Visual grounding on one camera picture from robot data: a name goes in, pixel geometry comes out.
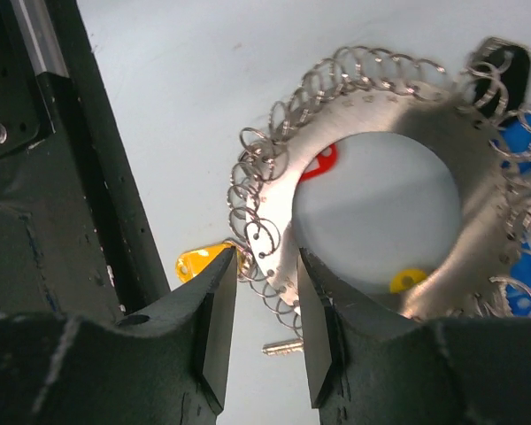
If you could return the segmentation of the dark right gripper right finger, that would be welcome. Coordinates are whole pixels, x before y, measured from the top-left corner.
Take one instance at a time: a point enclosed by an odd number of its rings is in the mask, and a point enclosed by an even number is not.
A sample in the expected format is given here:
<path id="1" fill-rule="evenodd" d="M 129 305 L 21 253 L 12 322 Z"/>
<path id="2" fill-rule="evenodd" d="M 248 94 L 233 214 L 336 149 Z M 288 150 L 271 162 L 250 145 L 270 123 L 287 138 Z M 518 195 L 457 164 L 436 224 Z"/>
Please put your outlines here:
<path id="1" fill-rule="evenodd" d="M 412 321 L 297 260 L 304 359 L 324 424 L 531 424 L 531 319 Z"/>

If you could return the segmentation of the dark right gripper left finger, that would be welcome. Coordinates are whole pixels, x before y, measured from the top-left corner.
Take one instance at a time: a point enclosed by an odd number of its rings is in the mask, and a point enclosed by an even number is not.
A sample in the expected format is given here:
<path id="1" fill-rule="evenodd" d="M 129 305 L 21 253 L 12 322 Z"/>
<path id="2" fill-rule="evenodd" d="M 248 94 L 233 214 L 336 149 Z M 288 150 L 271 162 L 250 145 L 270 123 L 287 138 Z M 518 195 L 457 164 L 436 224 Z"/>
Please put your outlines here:
<path id="1" fill-rule="evenodd" d="M 213 424 L 226 401 L 237 255 L 114 325 L 0 315 L 0 424 Z"/>

